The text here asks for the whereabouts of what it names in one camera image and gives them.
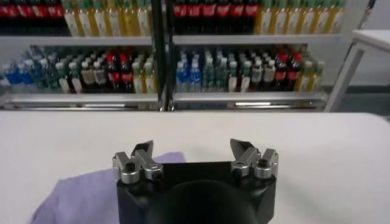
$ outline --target plastic bottle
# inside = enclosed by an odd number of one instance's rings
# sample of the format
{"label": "plastic bottle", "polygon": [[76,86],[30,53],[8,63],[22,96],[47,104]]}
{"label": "plastic bottle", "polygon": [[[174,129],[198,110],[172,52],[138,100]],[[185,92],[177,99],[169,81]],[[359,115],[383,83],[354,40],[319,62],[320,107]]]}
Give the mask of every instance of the plastic bottle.
{"label": "plastic bottle", "polygon": [[97,29],[101,37],[111,37],[112,30],[110,19],[108,18],[107,8],[104,6],[103,0],[93,0],[94,17],[97,24]]}
{"label": "plastic bottle", "polygon": [[272,18],[272,0],[263,0],[263,6],[255,20],[255,34],[268,34]]}
{"label": "plastic bottle", "polygon": [[140,25],[137,17],[137,5],[131,3],[131,0],[124,1],[124,25],[126,27],[127,36],[139,36]]}
{"label": "plastic bottle", "polygon": [[79,0],[79,18],[86,37],[99,36],[98,25],[90,7],[89,0]]}
{"label": "plastic bottle", "polygon": [[283,34],[296,34],[298,20],[300,16],[301,9],[300,0],[292,0],[291,7],[288,10],[286,22],[283,28]]}
{"label": "plastic bottle", "polygon": [[74,91],[79,94],[83,93],[83,86],[81,85],[81,81],[80,81],[80,73],[76,63],[75,62],[69,63],[69,69],[70,69],[69,76],[71,77]]}
{"label": "plastic bottle", "polygon": [[138,5],[138,24],[140,25],[140,34],[141,36],[150,36],[151,27],[149,11],[147,9],[146,0],[137,0]]}
{"label": "plastic bottle", "polygon": [[70,0],[63,1],[65,9],[64,17],[69,30],[74,37],[84,37],[84,30],[80,22],[79,13],[72,9],[72,2]]}

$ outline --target bottle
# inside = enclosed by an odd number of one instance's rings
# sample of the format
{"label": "bottle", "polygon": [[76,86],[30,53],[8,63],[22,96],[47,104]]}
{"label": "bottle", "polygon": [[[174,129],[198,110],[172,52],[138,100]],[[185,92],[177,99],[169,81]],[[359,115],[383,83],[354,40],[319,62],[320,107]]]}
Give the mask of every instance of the bottle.
{"label": "bottle", "polygon": [[255,66],[252,69],[252,86],[254,90],[260,89],[261,76],[263,75],[263,68],[261,60],[256,60]]}
{"label": "bottle", "polygon": [[299,15],[301,12],[300,7],[300,0],[292,0],[291,1],[291,8],[288,10],[286,22],[283,28],[283,34],[296,34]]}
{"label": "bottle", "polygon": [[156,74],[151,62],[146,62],[145,65],[145,80],[147,93],[157,93]]}
{"label": "bottle", "polygon": [[277,9],[274,10],[271,18],[271,24],[269,25],[269,34],[283,34],[283,28],[286,21],[286,1],[287,0],[278,0]]}
{"label": "bottle", "polygon": [[263,0],[263,6],[258,12],[255,20],[255,34],[268,34],[272,18],[272,0]]}
{"label": "bottle", "polygon": [[141,36],[150,36],[151,35],[151,22],[149,11],[147,9],[146,0],[137,0],[138,4],[138,24],[140,25],[140,34]]}
{"label": "bottle", "polygon": [[243,32],[244,0],[230,1],[230,31],[231,33]]}
{"label": "bottle", "polygon": [[79,0],[79,18],[86,37],[99,36],[98,25],[96,25],[89,0]]}
{"label": "bottle", "polygon": [[215,0],[204,0],[202,6],[202,33],[215,33]]}
{"label": "bottle", "polygon": [[270,91],[275,77],[275,61],[270,60],[268,65],[264,68],[263,90]]}
{"label": "bottle", "polygon": [[69,76],[72,80],[72,85],[76,93],[83,93],[83,86],[80,81],[80,73],[75,62],[69,63]]}
{"label": "bottle", "polygon": [[138,24],[136,4],[131,4],[131,0],[124,0],[124,26],[127,36],[139,36],[140,25]]}
{"label": "bottle", "polygon": [[335,6],[330,9],[330,16],[325,25],[324,33],[340,33],[344,21],[346,0],[336,0]]}
{"label": "bottle", "polygon": [[314,18],[314,0],[304,0],[305,9],[300,13],[296,34],[309,34]]}
{"label": "bottle", "polygon": [[310,76],[313,73],[313,62],[306,61],[305,67],[303,70],[302,75],[299,76],[296,84],[295,84],[295,91],[296,92],[305,92],[307,90],[307,86],[309,84]]}
{"label": "bottle", "polygon": [[325,62],[319,61],[317,63],[316,73],[312,75],[309,79],[309,84],[307,86],[307,91],[309,92],[317,92],[320,90],[321,81],[322,81],[322,71],[324,70]]}
{"label": "bottle", "polygon": [[243,77],[241,79],[241,88],[240,91],[248,92],[249,90],[249,84],[250,84],[250,67],[252,66],[252,63],[250,61],[244,62],[244,68],[243,68]]}
{"label": "bottle", "polygon": [[104,7],[103,0],[94,0],[94,16],[96,20],[97,29],[101,37],[111,37],[112,30],[110,19],[108,18],[108,11]]}
{"label": "bottle", "polygon": [[216,31],[220,34],[227,34],[229,26],[230,4],[229,0],[217,0],[216,7]]}
{"label": "bottle", "polygon": [[199,0],[188,0],[188,33],[200,32],[200,7]]}

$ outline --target store shelf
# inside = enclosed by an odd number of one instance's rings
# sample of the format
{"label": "store shelf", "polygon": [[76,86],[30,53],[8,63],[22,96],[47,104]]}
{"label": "store shelf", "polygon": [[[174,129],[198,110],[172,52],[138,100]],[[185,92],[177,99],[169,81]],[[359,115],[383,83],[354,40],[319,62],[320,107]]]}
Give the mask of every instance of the store shelf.
{"label": "store shelf", "polygon": [[340,35],[174,35],[178,45],[335,43]]}
{"label": "store shelf", "polygon": [[0,37],[1,45],[150,46],[151,37]]}

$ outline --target white bottle cap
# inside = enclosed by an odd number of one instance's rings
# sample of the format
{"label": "white bottle cap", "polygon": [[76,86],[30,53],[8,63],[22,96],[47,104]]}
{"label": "white bottle cap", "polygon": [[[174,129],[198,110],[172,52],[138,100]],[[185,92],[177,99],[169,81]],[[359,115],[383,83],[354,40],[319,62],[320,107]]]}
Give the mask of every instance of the white bottle cap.
{"label": "white bottle cap", "polygon": [[63,69],[63,67],[64,67],[64,65],[63,65],[62,62],[58,62],[58,63],[55,64],[55,68],[56,69]]}
{"label": "white bottle cap", "polygon": [[71,62],[71,63],[69,63],[69,68],[70,69],[76,69],[77,68],[77,64],[75,62]]}

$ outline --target cola bottle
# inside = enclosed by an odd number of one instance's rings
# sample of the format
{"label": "cola bottle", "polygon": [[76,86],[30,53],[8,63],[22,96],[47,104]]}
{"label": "cola bottle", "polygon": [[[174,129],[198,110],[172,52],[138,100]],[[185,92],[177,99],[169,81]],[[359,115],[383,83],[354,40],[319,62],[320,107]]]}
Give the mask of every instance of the cola bottle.
{"label": "cola bottle", "polygon": [[200,7],[199,0],[188,0],[188,33],[200,32]]}
{"label": "cola bottle", "polygon": [[229,33],[229,0],[217,0],[216,7],[216,31],[220,34]]}
{"label": "cola bottle", "polygon": [[252,34],[254,32],[255,18],[258,13],[258,5],[258,0],[247,0],[243,15],[244,33]]}
{"label": "cola bottle", "polygon": [[215,33],[215,0],[204,0],[202,6],[203,33]]}
{"label": "cola bottle", "polygon": [[185,33],[187,30],[186,19],[187,19],[187,4],[185,0],[175,0],[173,6],[174,11],[174,24],[175,33]]}
{"label": "cola bottle", "polygon": [[231,33],[243,32],[244,0],[232,0],[230,5],[230,31]]}

